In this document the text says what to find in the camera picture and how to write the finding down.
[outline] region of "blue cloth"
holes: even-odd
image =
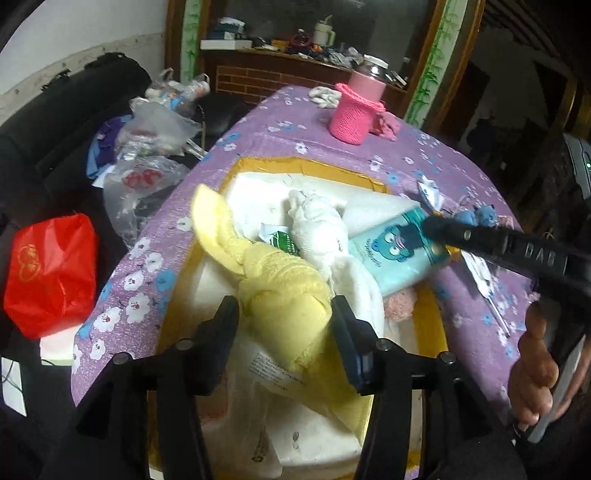
[[[86,159],[86,176],[97,178],[109,165],[115,164],[115,141],[121,128],[133,118],[132,115],[116,116],[102,124],[90,143]]]

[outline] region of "pink towel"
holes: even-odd
[[[390,112],[378,113],[374,118],[374,127],[371,133],[395,142],[396,134],[400,131],[400,120]]]

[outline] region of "blue plush toy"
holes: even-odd
[[[467,225],[477,226],[496,226],[498,217],[496,216],[494,205],[483,205],[474,210],[462,210],[453,214],[455,220]]]
[[[483,205],[476,210],[475,215],[478,225],[493,227],[497,224],[498,217],[494,205]]]
[[[453,214],[454,220],[465,223],[467,225],[477,226],[478,220],[476,219],[476,213],[474,210],[462,210]]]

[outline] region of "plastic bag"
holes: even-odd
[[[4,310],[25,337],[59,332],[90,315],[97,244],[82,214],[36,223],[15,235]]]
[[[106,175],[105,210],[128,248],[187,173],[187,167],[169,158],[142,157],[119,160]]]
[[[195,113],[195,100],[210,92],[209,77],[201,74],[188,85],[183,85],[172,79],[172,73],[172,69],[163,70],[160,78],[146,90],[146,98],[150,102],[164,105],[183,117],[191,118]]]
[[[120,160],[151,155],[183,155],[183,145],[199,132],[192,120],[154,102],[131,100],[134,118],[121,128],[115,152]]]

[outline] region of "black leather sofa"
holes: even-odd
[[[99,237],[97,295],[127,252],[111,227],[102,191],[86,178],[90,142],[106,120],[129,111],[131,98],[142,95],[150,77],[137,62],[109,53],[73,75],[56,77],[44,92],[0,126],[0,293],[4,294],[11,242],[19,229],[74,212],[90,217]],[[195,120],[206,121],[209,148],[248,112],[240,98],[211,94],[200,101]],[[192,168],[197,159],[175,160]],[[0,312],[0,356],[21,364],[27,418],[0,402],[0,445],[11,445],[33,471],[43,464],[61,436],[73,403],[70,368],[42,365],[38,341],[20,334]],[[0,478],[17,461],[16,453],[0,448]]]

